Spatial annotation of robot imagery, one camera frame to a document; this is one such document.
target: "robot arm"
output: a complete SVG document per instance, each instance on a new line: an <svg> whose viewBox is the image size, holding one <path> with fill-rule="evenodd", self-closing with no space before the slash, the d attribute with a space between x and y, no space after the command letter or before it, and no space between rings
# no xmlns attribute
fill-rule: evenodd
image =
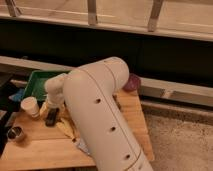
<svg viewBox="0 0 213 171"><path fill-rule="evenodd" d="M126 63L112 57L78 67L64 79L65 103L100 171L152 171L112 97L128 77Z"/></svg>

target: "white container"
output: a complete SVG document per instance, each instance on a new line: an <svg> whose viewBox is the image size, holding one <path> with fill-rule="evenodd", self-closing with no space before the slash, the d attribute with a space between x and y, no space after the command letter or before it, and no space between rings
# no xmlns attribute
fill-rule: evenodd
<svg viewBox="0 0 213 171"><path fill-rule="evenodd" d="M21 108L31 117L39 116L39 106L35 97L27 97L21 101Z"/></svg>

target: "wooden table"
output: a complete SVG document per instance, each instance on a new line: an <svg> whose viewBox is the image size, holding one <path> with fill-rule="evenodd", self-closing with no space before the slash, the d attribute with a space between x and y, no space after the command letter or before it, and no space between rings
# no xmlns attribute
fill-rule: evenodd
<svg viewBox="0 0 213 171"><path fill-rule="evenodd" d="M146 122L137 92L119 92L117 100L131 130L150 161L154 160ZM21 144L8 142L0 159L0 170L33 170L94 166L91 157L77 149L57 127L46 127L44 120L19 113L14 123L27 138Z"/></svg>

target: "hole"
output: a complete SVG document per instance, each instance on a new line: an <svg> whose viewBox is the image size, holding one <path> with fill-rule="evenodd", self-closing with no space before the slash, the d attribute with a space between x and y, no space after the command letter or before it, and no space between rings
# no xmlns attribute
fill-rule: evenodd
<svg viewBox="0 0 213 171"><path fill-rule="evenodd" d="M100 103L100 102L101 102L101 99L96 99L96 100L95 100L95 103L96 103L96 104L98 104L98 103Z"/></svg>
<svg viewBox="0 0 213 171"><path fill-rule="evenodd" d="M116 130L116 127L112 127L112 128L110 128L110 132L113 132L113 131L115 131Z"/></svg>
<svg viewBox="0 0 213 171"><path fill-rule="evenodd" d="M141 170L143 167L142 163L139 165L138 170Z"/></svg>
<svg viewBox="0 0 213 171"><path fill-rule="evenodd" d="M124 157L125 160L128 160L129 158L130 158L130 154L127 154L127 155Z"/></svg>

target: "paper cup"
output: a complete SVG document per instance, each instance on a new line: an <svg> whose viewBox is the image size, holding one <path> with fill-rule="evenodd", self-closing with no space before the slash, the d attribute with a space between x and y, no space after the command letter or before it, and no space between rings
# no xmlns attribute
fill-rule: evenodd
<svg viewBox="0 0 213 171"><path fill-rule="evenodd" d="M21 108L31 117L39 116L39 106L35 97L27 97L21 101Z"/></svg>

